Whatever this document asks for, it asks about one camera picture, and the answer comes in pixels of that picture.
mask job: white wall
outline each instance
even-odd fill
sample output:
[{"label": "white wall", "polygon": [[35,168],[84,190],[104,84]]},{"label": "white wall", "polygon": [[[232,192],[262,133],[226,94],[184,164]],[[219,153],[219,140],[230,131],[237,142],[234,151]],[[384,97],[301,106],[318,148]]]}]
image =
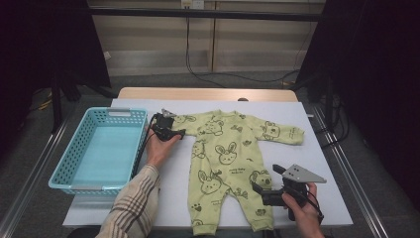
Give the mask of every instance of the white wall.
[{"label": "white wall", "polygon": [[[179,9],[180,0],[90,0],[91,6]],[[205,1],[205,9],[321,13],[323,1]],[[187,72],[186,19],[94,16],[111,75]],[[190,19],[190,62],[194,71],[300,68],[316,23]]]}]

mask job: white tabletop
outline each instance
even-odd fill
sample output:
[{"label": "white tabletop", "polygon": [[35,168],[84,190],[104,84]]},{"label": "white tabletop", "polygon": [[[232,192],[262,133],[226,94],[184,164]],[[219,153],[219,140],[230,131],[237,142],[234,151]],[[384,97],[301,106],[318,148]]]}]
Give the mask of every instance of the white tabletop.
[{"label": "white tabletop", "polygon": [[[265,168],[270,172],[273,188],[280,189],[281,175],[272,170],[273,164],[289,168],[299,165],[324,179],[327,183],[318,183],[318,200],[325,215],[323,225],[343,226],[353,224],[349,211],[328,167],[326,159],[300,102],[236,102],[236,101],[183,101],[183,100],[147,100],[114,99],[112,107],[144,108],[149,111],[149,118],[165,108],[175,114],[207,112],[221,109],[233,110],[254,115],[278,124],[289,124],[305,130],[301,146],[289,146],[281,143],[260,141]],[[172,150],[171,158],[160,169],[161,190],[159,206],[154,228],[189,228],[188,213],[188,177],[190,153],[195,138],[185,136]],[[77,195],[74,198],[64,226],[100,225],[111,209],[112,196]],[[273,208],[274,227],[293,226],[287,218],[287,210]],[[219,228],[250,228],[238,201],[227,196],[221,210]]]}]

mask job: gripper camera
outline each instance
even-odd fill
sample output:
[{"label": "gripper camera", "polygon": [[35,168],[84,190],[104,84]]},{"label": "gripper camera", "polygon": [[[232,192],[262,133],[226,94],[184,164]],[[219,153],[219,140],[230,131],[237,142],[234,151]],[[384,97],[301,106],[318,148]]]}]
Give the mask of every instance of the gripper camera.
[{"label": "gripper camera", "polygon": [[[304,206],[307,202],[314,206],[318,211],[319,223],[321,223],[324,216],[319,208],[319,204],[315,204],[308,198],[309,191],[306,188],[306,183],[325,183],[327,181],[324,178],[319,177],[297,165],[293,165],[289,169],[285,169],[279,165],[272,165],[272,169],[283,176],[283,188],[280,190],[263,189],[255,182],[252,182],[253,190],[262,196],[262,204],[271,206],[285,206],[286,204],[284,203],[281,195],[284,192],[287,192],[293,196],[293,198],[301,207]],[[293,211],[291,209],[288,209],[288,218],[292,221],[295,220]]]},{"label": "gripper camera", "polygon": [[162,109],[161,114],[157,113],[154,115],[154,118],[156,119],[156,123],[152,126],[152,129],[155,131],[155,134],[161,141],[168,141],[175,135],[180,135],[181,140],[183,136],[185,135],[185,130],[179,130],[179,131],[172,131],[170,130],[172,128],[172,124],[174,121],[174,117],[176,115]]}]

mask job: baby onesie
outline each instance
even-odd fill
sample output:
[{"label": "baby onesie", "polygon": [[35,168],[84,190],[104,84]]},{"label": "baby onesie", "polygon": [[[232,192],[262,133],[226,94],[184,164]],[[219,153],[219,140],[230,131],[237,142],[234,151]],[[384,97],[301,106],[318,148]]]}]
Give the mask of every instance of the baby onesie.
[{"label": "baby onesie", "polygon": [[188,206],[194,235],[214,235],[227,194],[240,203],[254,231],[272,230],[271,206],[253,191],[251,181],[271,189],[258,140],[299,145],[301,129],[278,125],[237,111],[176,116],[172,130],[195,136],[191,153]]}]

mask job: onesie sleeve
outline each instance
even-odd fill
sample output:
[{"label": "onesie sleeve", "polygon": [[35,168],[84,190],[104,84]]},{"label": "onesie sleeve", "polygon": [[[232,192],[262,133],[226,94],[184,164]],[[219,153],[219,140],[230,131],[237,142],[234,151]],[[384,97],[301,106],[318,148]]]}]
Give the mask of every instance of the onesie sleeve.
[{"label": "onesie sleeve", "polygon": [[289,145],[300,145],[303,142],[304,131],[298,127],[280,125],[252,115],[247,115],[245,120],[248,126],[253,129],[257,140],[281,142]]},{"label": "onesie sleeve", "polygon": [[188,115],[178,115],[174,117],[172,130],[185,129],[185,134],[188,136],[197,136],[198,128],[210,121],[213,117],[212,112],[196,113]]}]

